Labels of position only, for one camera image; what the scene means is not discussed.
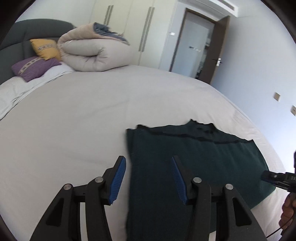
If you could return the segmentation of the person's right hand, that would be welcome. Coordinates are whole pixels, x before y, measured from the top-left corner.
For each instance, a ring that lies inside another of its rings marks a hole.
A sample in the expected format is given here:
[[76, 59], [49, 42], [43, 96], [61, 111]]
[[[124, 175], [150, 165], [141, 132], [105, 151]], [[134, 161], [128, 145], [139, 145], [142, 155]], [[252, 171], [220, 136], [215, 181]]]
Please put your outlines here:
[[282, 214], [280, 217], [279, 221], [279, 226], [285, 230], [287, 229], [291, 222], [292, 222], [292, 217], [294, 215], [294, 210], [295, 210], [295, 193], [290, 193], [282, 206]]

